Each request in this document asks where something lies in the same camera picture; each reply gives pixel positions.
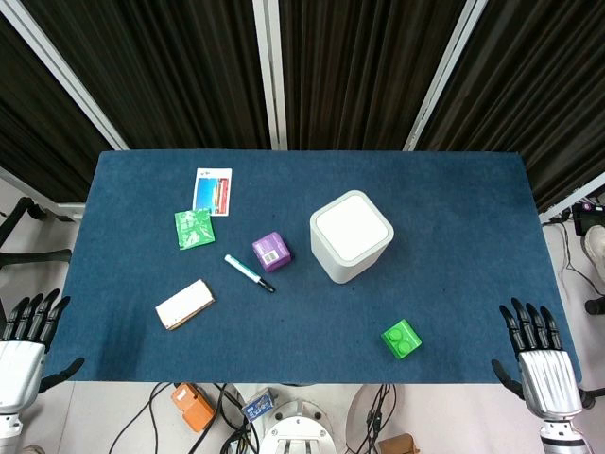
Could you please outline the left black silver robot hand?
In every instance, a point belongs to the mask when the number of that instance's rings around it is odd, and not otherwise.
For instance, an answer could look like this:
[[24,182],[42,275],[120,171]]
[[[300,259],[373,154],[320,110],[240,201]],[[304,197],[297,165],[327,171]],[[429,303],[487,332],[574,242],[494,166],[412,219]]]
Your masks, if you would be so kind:
[[71,378],[84,364],[76,358],[64,370],[44,375],[47,355],[68,296],[55,288],[25,297],[9,313],[1,330],[1,413],[18,414],[36,397]]

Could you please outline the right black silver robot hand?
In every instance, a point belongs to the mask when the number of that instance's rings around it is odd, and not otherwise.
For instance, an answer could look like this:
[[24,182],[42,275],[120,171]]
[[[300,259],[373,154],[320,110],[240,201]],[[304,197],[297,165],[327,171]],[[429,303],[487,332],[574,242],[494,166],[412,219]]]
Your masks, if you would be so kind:
[[568,420],[583,410],[573,365],[562,347],[557,323],[544,307],[512,298],[513,310],[499,307],[520,374],[514,380],[497,359],[491,361],[499,382],[546,421]]

